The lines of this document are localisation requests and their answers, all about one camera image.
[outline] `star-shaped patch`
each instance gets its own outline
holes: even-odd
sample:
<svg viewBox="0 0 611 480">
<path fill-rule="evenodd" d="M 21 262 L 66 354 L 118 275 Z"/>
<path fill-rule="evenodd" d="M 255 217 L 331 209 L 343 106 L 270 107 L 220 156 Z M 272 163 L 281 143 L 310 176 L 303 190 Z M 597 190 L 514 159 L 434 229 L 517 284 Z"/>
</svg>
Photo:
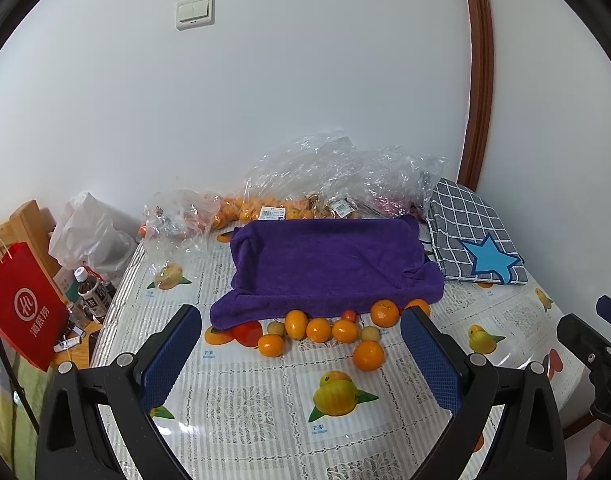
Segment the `star-shaped patch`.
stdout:
<svg viewBox="0 0 611 480">
<path fill-rule="evenodd" d="M 459 241 L 474 259 L 472 264 L 473 274 L 494 272 L 501 279 L 501 283 L 505 284 L 511 280 L 510 267 L 521 263 L 521 258 L 501 251 L 489 233 L 480 244 L 466 242 L 465 240 Z"/>
</svg>

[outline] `black cable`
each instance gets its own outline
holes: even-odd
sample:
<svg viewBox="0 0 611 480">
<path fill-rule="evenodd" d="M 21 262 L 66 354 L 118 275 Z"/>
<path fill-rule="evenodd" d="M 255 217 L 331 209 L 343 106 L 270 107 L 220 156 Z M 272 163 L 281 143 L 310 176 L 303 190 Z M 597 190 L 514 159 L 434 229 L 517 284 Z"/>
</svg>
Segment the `black cable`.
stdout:
<svg viewBox="0 0 611 480">
<path fill-rule="evenodd" d="M 10 379 L 10 383 L 12 383 L 12 389 L 16 392 L 16 394 L 18 395 L 18 398 L 21 400 L 21 404 L 23 405 L 23 408 L 25 408 L 26 413 L 28 414 L 29 421 L 32 423 L 32 426 L 34 426 L 34 430 L 36 431 L 36 434 L 38 434 L 38 421 L 36 420 L 36 417 L 34 416 L 32 407 L 29 405 L 28 398 L 25 396 L 25 391 L 23 390 L 21 385 L 18 383 L 18 379 L 16 378 L 16 375 L 14 374 L 14 370 L 12 369 L 12 364 L 10 364 L 10 360 L 8 359 L 8 354 L 5 351 L 5 348 L 3 346 L 3 341 L 1 339 L 0 339 L 0 360 L 3 362 L 3 368 L 5 368 L 5 372 L 8 375 L 8 378 Z"/>
</svg>

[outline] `red shopping bag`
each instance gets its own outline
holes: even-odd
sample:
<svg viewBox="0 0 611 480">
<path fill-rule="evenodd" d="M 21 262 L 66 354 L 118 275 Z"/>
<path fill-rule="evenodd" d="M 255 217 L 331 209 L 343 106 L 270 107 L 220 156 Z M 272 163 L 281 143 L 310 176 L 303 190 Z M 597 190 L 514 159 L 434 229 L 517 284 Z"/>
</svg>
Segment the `red shopping bag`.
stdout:
<svg viewBox="0 0 611 480">
<path fill-rule="evenodd" d="M 0 334 L 35 367 L 47 371 L 68 312 L 28 244 L 0 260 Z"/>
</svg>

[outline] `fruit-patterned tablecloth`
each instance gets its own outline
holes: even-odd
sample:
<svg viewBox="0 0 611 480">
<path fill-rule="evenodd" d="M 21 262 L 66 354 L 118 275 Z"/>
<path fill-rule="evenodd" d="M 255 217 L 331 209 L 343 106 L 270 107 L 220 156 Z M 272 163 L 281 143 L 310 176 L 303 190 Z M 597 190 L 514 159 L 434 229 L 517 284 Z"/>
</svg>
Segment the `fruit-patterned tablecloth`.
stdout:
<svg viewBox="0 0 611 480">
<path fill-rule="evenodd" d="M 136 352 L 184 303 L 199 309 L 205 332 L 210 306 L 230 290 L 235 268 L 229 246 L 217 242 L 214 234 L 207 254 L 187 256 L 179 263 L 185 279 L 170 290 L 154 288 L 139 246 L 92 365 L 109 364 L 121 352 Z M 531 276 L 527 285 L 485 287 L 445 283 L 443 299 L 432 305 L 432 321 L 466 353 L 471 347 L 484 351 L 495 365 L 543 362 L 562 407 L 579 383 L 583 366 L 556 339 L 561 311 Z M 261 322 L 264 329 L 269 321 Z M 369 315 L 359 323 L 371 324 Z M 154 421 L 195 479 L 408 480 L 450 413 L 436 403 L 398 324 L 381 329 L 386 360 L 377 371 L 362 372 L 353 365 L 356 344 L 288 342 L 281 357 L 266 358 L 236 340 L 214 346 L 202 336 Z M 313 395 L 330 370 L 347 374 L 366 396 L 347 415 L 309 422 Z M 111 411 L 101 408 L 125 475 L 140 478 Z M 501 409 L 494 408 L 484 446 L 473 454 L 462 478 L 476 477 L 500 416 Z"/>
</svg>

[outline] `finger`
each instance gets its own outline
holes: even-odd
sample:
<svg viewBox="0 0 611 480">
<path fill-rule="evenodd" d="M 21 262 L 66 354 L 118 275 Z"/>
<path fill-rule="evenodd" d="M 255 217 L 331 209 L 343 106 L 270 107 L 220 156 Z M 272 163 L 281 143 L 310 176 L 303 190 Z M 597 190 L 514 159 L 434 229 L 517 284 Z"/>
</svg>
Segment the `finger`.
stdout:
<svg viewBox="0 0 611 480">
<path fill-rule="evenodd" d="M 589 462 L 586 462 L 585 464 L 581 466 L 581 469 L 579 469 L 578 480 L 585 480 L 590 473 L 592 473 L 592 466 L 590 465 Z"/>
<path fill-rule="evenodd" d="M 599 434 L 601 435 L 603 440 L 611 442 L 611 425 L 603 422 L 601 424 L 601 428 L 599 429 Z"/>
<path fill-rule="evenodd" d="M 605 441 L 600 433 L 595 433 L 589 441 L 589 462 L 594 467 L 605 450 L 609 446 L 609 442 Z"/>
</svg>

